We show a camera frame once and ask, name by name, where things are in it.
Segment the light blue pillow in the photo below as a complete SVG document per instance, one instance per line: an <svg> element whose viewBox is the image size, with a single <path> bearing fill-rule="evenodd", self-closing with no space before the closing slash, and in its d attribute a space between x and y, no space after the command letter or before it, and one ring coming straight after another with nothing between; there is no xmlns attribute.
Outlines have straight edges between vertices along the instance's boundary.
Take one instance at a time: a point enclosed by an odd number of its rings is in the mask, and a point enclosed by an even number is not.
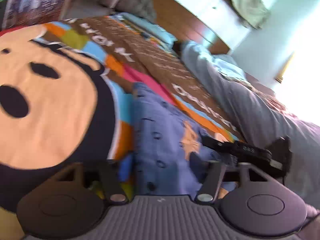
<svg viewBox="0 0 320 240"><path fill-rule="evenodd" d="M157 24L153 24L150 21L137 17L133 14L129 14L128 12L121 12L118 14L122 19L128 20L130 23L133 23L135 26L140 27L140 29L144 30L146 33L153 35L162 41L168 48L172 48L174 43L177 41L177 38L171 33L167 32L165 29L160 27Z"/></svg>

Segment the bicycle print wardrobe curtain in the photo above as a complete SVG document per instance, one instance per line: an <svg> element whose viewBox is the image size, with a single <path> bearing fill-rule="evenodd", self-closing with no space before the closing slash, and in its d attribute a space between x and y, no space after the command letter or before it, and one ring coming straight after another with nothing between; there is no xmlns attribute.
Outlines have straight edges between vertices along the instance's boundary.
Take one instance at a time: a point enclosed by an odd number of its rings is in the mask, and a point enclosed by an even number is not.
<svg viewBox="0 0 320 240"><path fill-rule="evenodd" d="M60 20L71 0L1 0L1 30Z"/></svg>

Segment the colourful cartoon bed blanket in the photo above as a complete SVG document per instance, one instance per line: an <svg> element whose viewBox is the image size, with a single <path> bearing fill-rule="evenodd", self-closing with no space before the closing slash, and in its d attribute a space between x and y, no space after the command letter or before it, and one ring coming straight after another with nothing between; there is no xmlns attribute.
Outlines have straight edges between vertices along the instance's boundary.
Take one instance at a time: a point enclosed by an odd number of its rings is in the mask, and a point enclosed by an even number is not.
<svg viewBox="0 0 320 240"><path fill-rule="evenodd" d="M175 53L105 16L1 32L1 239L20 239L18 201L63 165L133 150L132 85L142 83L195 125L242 135Z"/></svg>

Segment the beige hanging cloth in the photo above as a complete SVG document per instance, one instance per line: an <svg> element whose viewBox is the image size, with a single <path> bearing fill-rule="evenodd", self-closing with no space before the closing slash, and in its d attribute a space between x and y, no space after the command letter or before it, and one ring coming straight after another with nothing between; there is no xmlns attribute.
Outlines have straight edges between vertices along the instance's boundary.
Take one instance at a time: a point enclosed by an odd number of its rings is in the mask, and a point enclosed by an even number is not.
<svg viewBox="0 0 320 240"><path fill-rule="evenodd" d="M262 0L230 0L244 27L261 29L270 15Z"/></svg>

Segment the blue printed pants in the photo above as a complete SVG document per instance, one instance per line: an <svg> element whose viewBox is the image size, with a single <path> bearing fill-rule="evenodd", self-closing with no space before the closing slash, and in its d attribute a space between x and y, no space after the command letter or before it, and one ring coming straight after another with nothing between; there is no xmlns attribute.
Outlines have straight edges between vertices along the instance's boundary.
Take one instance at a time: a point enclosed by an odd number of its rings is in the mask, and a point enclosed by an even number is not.
<svg viewBox="0 0 320 240"><path fill-rule="evenodd" d="M194 198L202 185L190 169L191 152L235 165L230 154L203 146L207 131L144 83L133 85L132 111L137 194Z"/></svg>

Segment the white wardrobe cabinet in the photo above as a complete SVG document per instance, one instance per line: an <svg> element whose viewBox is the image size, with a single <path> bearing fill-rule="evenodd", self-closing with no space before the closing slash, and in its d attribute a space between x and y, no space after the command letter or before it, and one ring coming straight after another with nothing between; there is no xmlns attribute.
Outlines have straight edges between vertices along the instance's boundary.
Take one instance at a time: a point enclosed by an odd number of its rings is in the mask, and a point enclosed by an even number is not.
<svg viewBox="0 0 320 240"><path fill-rule="evenodd" d="M229 0L176 0L188 9L234 50L248 35L251 28L240 23Z"/></svg>

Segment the wooden bed headboard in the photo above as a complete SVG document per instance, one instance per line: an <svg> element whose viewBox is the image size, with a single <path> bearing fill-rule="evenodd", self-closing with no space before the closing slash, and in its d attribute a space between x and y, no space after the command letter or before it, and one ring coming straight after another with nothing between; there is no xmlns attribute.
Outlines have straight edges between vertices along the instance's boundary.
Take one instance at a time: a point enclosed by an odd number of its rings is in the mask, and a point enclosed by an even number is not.
<svg viewBox="0 0 320 240"><path fill-rule="evenodd" d="M229 46L205 23L175 0L153 0L156 23L178 40L193 40L212 54L227 54Z"/></svg>

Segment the grey crumpled duvet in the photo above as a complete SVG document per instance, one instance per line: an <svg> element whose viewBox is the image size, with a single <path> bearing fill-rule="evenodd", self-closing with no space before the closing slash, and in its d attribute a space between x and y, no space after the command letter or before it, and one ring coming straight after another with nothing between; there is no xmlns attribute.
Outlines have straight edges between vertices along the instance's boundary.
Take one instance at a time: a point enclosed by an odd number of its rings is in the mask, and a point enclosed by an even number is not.
<svg viewBox="0 0 320 240"><path fill-rule="evenodd" d="M246 86L225 79L227 69L244 76L231 56L212 55L194 41L182 42L176 52L250 145L264 148L279 137L291 139L292 166L285 185L319 207L319 126L283 115Z"/></svg>

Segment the grey bedside cabinet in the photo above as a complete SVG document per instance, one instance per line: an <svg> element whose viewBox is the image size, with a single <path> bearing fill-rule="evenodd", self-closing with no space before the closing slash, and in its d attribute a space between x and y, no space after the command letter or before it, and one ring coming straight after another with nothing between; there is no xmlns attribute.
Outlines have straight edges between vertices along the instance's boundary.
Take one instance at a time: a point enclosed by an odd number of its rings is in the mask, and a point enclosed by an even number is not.
<svg viewBox="0 0 320 240"><path fill-rule="evenodd" d="M107 16L113 12L113 9L102 6L99 0L66 0L59 20Z"/></svg>

